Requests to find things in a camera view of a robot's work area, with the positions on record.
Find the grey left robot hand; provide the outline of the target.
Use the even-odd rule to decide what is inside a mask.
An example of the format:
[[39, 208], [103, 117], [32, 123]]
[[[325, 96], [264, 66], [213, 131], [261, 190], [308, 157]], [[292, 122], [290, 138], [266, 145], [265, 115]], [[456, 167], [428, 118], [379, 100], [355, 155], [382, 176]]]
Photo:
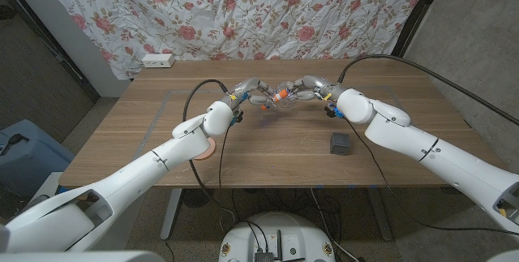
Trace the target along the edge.
[[249, 101], [252, 105], [273, 104], [274, 90], [264, 81], [257, 77], [246, 79], [237, 84], [221, 98], [232, 110], [237, 109], [244, 101]]

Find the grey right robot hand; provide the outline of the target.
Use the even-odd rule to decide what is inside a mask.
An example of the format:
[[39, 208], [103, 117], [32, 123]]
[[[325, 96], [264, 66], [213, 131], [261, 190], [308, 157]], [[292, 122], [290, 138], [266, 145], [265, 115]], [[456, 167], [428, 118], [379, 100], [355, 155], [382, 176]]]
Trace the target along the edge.
[[345, 91], [340, 84], [334, 84], [324, 78], [313, 75], [304, 75], [301, 79], [293, 82], [290, 91], [290, 99], [310, 101], [319, 99], [321, 101], [337, 101]]

